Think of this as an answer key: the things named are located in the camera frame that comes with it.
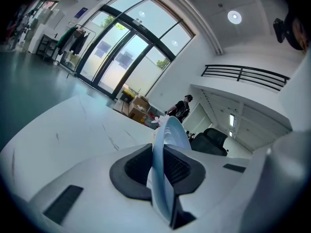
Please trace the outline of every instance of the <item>black rectangular slot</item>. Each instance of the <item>black rectangular slot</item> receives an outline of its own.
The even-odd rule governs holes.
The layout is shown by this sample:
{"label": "black rectangular slot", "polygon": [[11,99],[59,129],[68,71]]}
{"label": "black rectangular slot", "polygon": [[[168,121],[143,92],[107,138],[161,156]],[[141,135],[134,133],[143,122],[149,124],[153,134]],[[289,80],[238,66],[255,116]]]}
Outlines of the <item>black rectangular slot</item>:
{"label": "black rectangular slot", "polygon": [[61,224],[82,191],[81,187],[68,186],[43,214],[55,223]]}
{"label": "black rectangular slot", "polygon": [[239,173],[244,173],[245,171],[245,167],[243,166],[237,166],[237,165],[233,165],[233,164],[226,164],[224,165],[224,168],[239,172]]}

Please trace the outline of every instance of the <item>round ceiling light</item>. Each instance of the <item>round ceiling light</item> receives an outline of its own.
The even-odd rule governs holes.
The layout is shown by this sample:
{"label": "round ceiling light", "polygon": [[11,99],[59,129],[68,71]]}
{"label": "round ceiling light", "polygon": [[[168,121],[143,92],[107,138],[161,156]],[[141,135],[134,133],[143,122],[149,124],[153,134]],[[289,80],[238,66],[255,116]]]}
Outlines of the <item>round ceiling light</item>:
{"label": "round ceiling light", "polygon": [[140,11],[139,12],[139,15],[141,16],[141,17],[145,17],[146,15],[145,15],[145,12],[143,12],[143,11]]}
{"label": "round ceiling light", "polygon": [[173,46],[177,47],[178,46],[178,42],[177,41],[172,41]]}
{"label": "round ceiling light", "polygon": [[239,12],[236,12],[234,10],[231,10],[228,13],[228,19],[234,24],[239,24],[242,21],[242,16],[240,15]]}

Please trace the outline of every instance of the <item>black t-shirt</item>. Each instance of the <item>black t-shirt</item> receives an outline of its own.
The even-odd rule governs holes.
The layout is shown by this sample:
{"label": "black t-shirt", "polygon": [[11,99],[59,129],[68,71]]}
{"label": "black t-shirt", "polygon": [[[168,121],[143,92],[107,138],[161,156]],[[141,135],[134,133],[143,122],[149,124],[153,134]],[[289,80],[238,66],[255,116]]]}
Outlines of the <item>black t-shirt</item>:
{"label": "black t-shirt", "polygon": [[179,101],[175,104],[176,109],[172,110],[169,115],[176,117],[180,122],[189,114],[189,105],[185,101]]}

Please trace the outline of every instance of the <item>man in black shirt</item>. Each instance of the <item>man in black shirt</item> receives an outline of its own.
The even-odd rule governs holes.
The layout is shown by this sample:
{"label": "man in black shirt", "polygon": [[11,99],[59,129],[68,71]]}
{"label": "man in black shirt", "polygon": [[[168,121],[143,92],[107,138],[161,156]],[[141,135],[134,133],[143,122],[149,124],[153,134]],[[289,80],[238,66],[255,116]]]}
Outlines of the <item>man in black shirt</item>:
{"label": "man in black shirt", "polygon": [[179,101],[176,105],[169,108],[166,114],[176,117],[182,123],[190,112],[188,103],[191,102],[192,99],[193,97],[191,95],[186,95],[183,101]]}

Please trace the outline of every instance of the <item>cardboard box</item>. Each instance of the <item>cardboard box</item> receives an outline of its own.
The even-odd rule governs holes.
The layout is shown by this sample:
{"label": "cardboard box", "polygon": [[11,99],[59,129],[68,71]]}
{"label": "cardboard box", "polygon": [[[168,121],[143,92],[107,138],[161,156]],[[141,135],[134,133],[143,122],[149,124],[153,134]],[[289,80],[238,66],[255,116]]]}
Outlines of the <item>cardboard box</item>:
{"label": "cardboard box", "polygon": [[133,98],[131,104],[132,103],[135,104],[135,105],[139,105],[139,106],[143,107],[146,111],[148,111],[149,108],[150,108],[150,104],[148,102],[148,99],[145,98],[145,97],[138,97],[138,96],[136,96],[136,97]]}
{"label": "cardboard box", "polygon": [[128,117],[136,122],[143,124],[145,120],[148,118],[148,114],[141,111],[137,107],[137,105],[132,102],[128,109]]}

